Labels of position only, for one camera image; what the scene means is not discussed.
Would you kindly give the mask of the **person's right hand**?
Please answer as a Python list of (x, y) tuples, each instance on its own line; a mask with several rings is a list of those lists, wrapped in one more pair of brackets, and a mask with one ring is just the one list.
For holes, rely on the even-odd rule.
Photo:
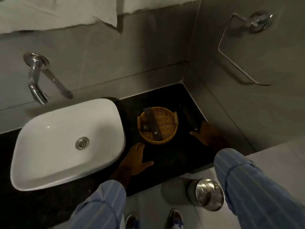
[(220, 131), (210, 123), (202, 121), (199, 133), (204, 135), (203, 145), (210, 147), (214, 153), (218, 153), (220, 150), (226, 148), (231, 148), (231, 145), (223, 138)]

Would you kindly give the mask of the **white ceramic sink basin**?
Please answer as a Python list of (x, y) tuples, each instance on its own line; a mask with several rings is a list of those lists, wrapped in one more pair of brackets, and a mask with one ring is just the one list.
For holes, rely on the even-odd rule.
[[(77, 150), (80, 137), (90, 140)], [(95, 99), (31, 119), (18, 134), (10, 169), (12, 186), (33, 191), (64, 184), (112, 165), (125, 148), (115, 103)]]

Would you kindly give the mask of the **white hanging towel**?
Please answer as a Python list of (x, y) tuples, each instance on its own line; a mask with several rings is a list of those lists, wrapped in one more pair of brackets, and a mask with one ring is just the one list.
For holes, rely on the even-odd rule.
[(0, 0), (0, 34), (102, 21), (117, 26), (116, 0)]

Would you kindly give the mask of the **chrome wall faucet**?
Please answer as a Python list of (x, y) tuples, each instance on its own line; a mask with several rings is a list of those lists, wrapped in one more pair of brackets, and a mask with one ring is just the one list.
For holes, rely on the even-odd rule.
[(42, 92), (38, 82), (40, 72), (42, 70), (48, 69), (50, 63), (48, 59), (43, 55), (32, 52), (24, 53), (23, 60), (30, 67), (27, 80), (28, 88), (33, 96), (33, 99), (39, 104), (44, 105), (48, 102), (48, 97), (44, 92)]

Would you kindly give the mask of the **small dark packet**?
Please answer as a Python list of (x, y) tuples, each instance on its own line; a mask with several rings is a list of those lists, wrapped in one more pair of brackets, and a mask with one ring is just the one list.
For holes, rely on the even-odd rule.
[(151, 131), (147, 121), (143, 121), (140, 116), (137, 117), (137, 128), (140, 131)]

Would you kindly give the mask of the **person's right forearm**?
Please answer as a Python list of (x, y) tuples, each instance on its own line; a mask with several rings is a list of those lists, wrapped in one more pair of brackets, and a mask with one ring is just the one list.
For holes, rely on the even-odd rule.
[(300, 204), (237, 150), (219, 150), (214, 169), (241, 229), (305, 229)]

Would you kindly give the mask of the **person's left forearm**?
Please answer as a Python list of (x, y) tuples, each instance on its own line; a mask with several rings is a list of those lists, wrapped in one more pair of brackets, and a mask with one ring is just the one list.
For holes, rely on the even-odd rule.
[(119, 166), (115, 174), (115, 179), (101, 183), (76, 207), (68, 221), (68, 229), (120, 229), (127, 199), (122, 182), (131, 178), (131, 168)]

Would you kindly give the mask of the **long dark flat packet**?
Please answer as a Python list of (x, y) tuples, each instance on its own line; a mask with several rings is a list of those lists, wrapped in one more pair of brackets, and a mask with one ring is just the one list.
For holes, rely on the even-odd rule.
[(151, 107), (143, 108), (143, 111), (144, 111), (144, 114), (146, 116), (149, 127), (151, 129), (151, 132), (153, 134), (154, 140), (155, 141), (162, 141), (163, 140), (162, 134), (161, 134), (161, 131), (158, 127), (157, 120), (154, 116), (154, 113), (153, 113)]

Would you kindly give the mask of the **person's left hand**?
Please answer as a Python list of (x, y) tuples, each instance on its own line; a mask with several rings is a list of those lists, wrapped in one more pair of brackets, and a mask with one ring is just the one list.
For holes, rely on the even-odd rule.
[(133, 145), (120, 163), (119, 168), (126, 171), (130, 176), (135, 176), (144, 171), (145, 169), (142, 169), (144, 147), (143, 143)]

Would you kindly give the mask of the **steel waste bin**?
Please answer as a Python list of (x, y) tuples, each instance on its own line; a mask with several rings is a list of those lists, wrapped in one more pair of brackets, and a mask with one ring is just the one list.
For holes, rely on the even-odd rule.
[(212, 179), (191, 180), (186, 185), (188, 200), (197, 207), (211, 212), (219, 211), (224, 204), (221, 186)]

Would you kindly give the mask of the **chrome sink drain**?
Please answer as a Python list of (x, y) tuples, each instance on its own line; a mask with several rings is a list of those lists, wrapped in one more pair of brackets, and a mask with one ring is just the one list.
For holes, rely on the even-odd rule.
[(77, 150), (84, 150), (89, 146), (90, 140), (87, 137), (80, 137), (75, 142), (75, 148)]

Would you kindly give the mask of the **person's shoe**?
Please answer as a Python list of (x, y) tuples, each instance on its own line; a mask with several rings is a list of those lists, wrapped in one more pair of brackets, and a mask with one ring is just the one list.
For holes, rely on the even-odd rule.
[(168, 217), (168, 229), (184, 229), (184, 221), (181, 213), (177, 209), (172, 209)]
[(136, 214), (130, 214), (126, 217), (125, 229), (140, 229), (140, 222)]

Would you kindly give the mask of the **person's right shoe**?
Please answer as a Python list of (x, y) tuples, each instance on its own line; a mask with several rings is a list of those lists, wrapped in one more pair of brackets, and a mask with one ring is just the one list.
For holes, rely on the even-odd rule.
[(168, 217), (168, 229), (184, 229), (184, 221), (181, 213), (177, 209), (172, 209)]

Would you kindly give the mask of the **person's left shoe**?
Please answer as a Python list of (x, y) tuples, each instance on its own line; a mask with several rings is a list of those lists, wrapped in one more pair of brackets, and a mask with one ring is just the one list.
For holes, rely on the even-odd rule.
[(125, 229), (140, 229), (140, 222), (136, 214), (130, 214), (126, 217)]

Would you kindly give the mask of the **dark sachet packet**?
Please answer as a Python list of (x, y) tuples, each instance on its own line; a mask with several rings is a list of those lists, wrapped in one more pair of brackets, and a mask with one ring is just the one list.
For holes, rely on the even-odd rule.
[(198, 125), (196, 119), (194, 118), (192, 112), (185, 104), (181, 104), (179, 106), (181, 108), (182, 113), (186, 119), (186, 122), (189, 125), (189, 129), (193, 132), (199, 133), (200, 132), (200, 125)]

